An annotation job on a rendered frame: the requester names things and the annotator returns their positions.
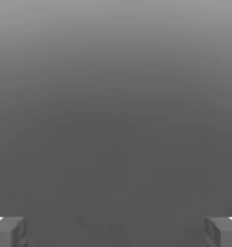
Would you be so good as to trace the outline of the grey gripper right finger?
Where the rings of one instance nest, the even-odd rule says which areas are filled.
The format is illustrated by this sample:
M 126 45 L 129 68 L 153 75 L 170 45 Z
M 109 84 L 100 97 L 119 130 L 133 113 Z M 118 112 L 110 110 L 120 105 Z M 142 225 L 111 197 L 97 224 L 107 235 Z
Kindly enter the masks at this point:
M 232 247 L 232 217 L 204 219 L 205 247 Z

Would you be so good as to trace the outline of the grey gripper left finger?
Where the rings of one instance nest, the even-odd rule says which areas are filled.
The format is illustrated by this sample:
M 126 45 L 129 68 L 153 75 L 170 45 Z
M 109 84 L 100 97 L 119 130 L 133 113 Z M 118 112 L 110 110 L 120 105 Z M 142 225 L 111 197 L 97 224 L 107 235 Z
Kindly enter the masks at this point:
M 0 247 L 29 247 L 26 217 L 0 216 Z

